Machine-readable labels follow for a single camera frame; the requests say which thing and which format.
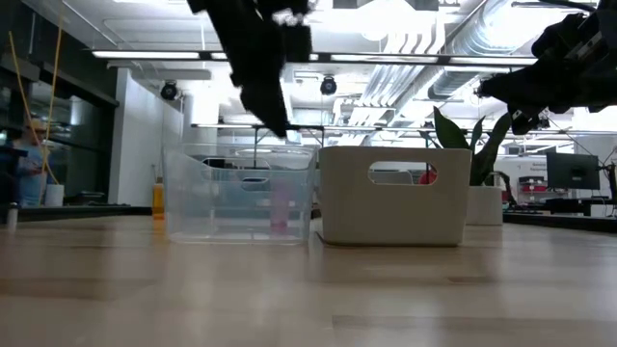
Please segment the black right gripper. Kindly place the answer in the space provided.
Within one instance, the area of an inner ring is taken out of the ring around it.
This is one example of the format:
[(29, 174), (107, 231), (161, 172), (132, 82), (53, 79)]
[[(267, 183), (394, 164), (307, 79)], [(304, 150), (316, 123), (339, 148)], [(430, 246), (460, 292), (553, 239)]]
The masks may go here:
[[(481, 93), (507, 104), (529, 104), (532, 113), (546, 108), (560, 114), (572, 107), (595, 108), (590, 90), (580, 85), (586, 64), (574, 61), (536, 62), (526, 70), (497, 73), (481, 82)], [(530, 78), (532, 100), (526, 90), (516, 89)]]

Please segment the person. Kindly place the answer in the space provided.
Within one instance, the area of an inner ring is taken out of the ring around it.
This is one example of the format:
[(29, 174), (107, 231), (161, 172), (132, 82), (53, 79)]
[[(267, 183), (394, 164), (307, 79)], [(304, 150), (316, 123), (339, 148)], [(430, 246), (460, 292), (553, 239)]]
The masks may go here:
[(18, 162), (18, 197), (22, 207), (40, 206), (41, 195), (47, 184), (45, 163), (48, 151), (42, 146), (46, 134), (45, 124), (38, 119), (31, 119), (24, 126), (19, 138), (13, 141), (13, 147), (26, 152)]

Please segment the white cylindrical container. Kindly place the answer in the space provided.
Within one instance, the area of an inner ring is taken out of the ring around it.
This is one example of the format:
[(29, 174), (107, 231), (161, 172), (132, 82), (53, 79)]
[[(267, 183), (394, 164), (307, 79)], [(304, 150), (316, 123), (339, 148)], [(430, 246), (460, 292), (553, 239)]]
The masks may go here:
[(44, 193), (44, 205), (47, 207), (62, 207), (64, 204), (65, 186), (48, 184)]

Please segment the white plant pot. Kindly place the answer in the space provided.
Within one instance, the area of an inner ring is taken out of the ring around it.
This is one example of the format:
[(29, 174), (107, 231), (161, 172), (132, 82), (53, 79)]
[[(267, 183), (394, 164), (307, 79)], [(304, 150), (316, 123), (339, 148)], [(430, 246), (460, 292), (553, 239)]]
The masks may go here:
[(496, 227), (502, 223), (501, 189), (495, 186), (470, 186), (466, 224)]

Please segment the long overhead light bar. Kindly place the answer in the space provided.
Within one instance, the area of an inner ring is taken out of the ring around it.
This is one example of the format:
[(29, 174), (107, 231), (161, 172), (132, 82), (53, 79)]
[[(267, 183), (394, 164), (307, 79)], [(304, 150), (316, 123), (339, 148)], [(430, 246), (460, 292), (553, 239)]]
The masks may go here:
[[(93, 55), (106, 60), (127, 61), (214, 61), (227, 62), (224, 52), (218, 51), (140, 51), (140, 50), (93, 50)], [(464, 56), (433, 54), (370, 54), (370, 53), (310, 53), (306, 60), (291, 63), (319, 64), (375, 64), (409, 66), (453, 67), (527, 67), (537, 61), (525, 56)]]

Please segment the small white-capped pill bottle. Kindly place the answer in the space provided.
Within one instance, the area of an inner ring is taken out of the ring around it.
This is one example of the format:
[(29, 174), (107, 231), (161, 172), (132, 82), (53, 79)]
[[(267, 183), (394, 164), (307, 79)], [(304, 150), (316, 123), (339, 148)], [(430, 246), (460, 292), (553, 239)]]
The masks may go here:
[(287, 234), (289, 215), (289, 189), (287, 182), (275, 179), (271, 189), (270, 226), (278, 234)]
[(165, 218), (164, 204), (164, 185), (157, 182), (152, 186), (151, 215), (154, 220)]

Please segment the green snake plant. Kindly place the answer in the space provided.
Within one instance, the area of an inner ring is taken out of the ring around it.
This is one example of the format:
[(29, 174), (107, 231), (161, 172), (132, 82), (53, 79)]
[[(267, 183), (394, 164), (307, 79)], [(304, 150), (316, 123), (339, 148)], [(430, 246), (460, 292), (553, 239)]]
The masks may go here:
[(494, 164), (497, 159), (499, 146), (511, 127), (510, 117), (504, 115), (496, 121), (492, 131), (488, 135), (488, 139), (478, 152), (476, 152), (475, 149), (483, 134), (483, 118), (481, 118), (471, 130), (469, 142), (466, 139), (464, 131), (455, 122), (445, 117), (437, 107), (434, 107), (434, 120), (436, 136), (440, 143), (437, 148), (470, 150), (472, 157), (469, 185), (489, 186), (489, 176), (494, 171)]

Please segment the clear plastic bin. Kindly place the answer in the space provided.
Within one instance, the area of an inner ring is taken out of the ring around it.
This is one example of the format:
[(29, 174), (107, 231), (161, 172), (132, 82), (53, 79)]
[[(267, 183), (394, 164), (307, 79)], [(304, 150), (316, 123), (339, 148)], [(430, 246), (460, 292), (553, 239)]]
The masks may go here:
[[(317, 154), (310, 147), (180, 144), (163, 151), (166, 232), (175, 242), (281, 244), (309, 237)], [(287, 234), (270, 226), (271, 189), (287, 182)]]

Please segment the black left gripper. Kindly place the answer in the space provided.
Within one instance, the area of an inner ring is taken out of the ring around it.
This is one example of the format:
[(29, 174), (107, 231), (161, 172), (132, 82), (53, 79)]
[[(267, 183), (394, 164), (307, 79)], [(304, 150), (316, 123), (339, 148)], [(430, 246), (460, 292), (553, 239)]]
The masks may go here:
[(186, 0), (192, 13), (206, 12), (231, 66), (235, 87), (243, 87), (244, 108), (277, 137), (286, 137), (287, 113), (280, 86), (249, 86), (272, 82), (282, 69), (282, 41), (276, 24), (259, 14), (290, 10), (308, 14), (310, 0)]

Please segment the black aluminium rig frame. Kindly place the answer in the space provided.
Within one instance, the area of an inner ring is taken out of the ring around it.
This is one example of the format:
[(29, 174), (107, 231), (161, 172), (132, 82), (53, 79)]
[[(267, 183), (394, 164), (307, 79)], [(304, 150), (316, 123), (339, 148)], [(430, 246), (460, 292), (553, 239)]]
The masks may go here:
[[(68, 219), (117, 217), (117, 216), (150, 216), (151, 210), (146, 207), (133, 207), (128, 205), (95, 205), (95, 206), (69, 206), (69, 207), (35, 207), (16, 209), (19, 222), (39, 222)], [(442, 230), (438, 222), (446, 222), (442, 214), (438, 214), (436, 220), (432, 218), (412, 218), (410, 221), (395, 222), (389, 218), (366, 217), (357, 221), (342, 221), (336, 227), (327, 227), (327, 230), (356, 230), (361, 227), (374, 227), (376, 230), (397, 231), (435, 231)], [(584, 216), (543, 215), (532, 213), (503, 214), (504, 224), (528, 225), (536, 227), (552, 227), (593, 231), (617, 235), (617, 218), (596, 218)]]

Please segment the black computer monitor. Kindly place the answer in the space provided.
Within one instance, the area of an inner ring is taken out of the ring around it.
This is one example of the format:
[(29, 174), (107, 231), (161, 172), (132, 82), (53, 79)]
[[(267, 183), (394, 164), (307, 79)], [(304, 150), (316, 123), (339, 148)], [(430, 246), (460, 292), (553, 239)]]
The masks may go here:
[(599, 190), (597, 156), (549, 152), (546, 154), (548, 186), (559, 189)]

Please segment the white plastic bin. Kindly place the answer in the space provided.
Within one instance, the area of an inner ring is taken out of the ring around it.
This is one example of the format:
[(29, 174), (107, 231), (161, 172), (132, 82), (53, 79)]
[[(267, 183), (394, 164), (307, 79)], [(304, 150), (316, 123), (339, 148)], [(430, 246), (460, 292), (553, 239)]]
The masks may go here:
[[(427, 163), (428, 185), (380, 184), (376, 162)], [(325, 147), (319, 151), (322, 240), (331, 245), (456, 247), (466, 225), (471, 151)]]

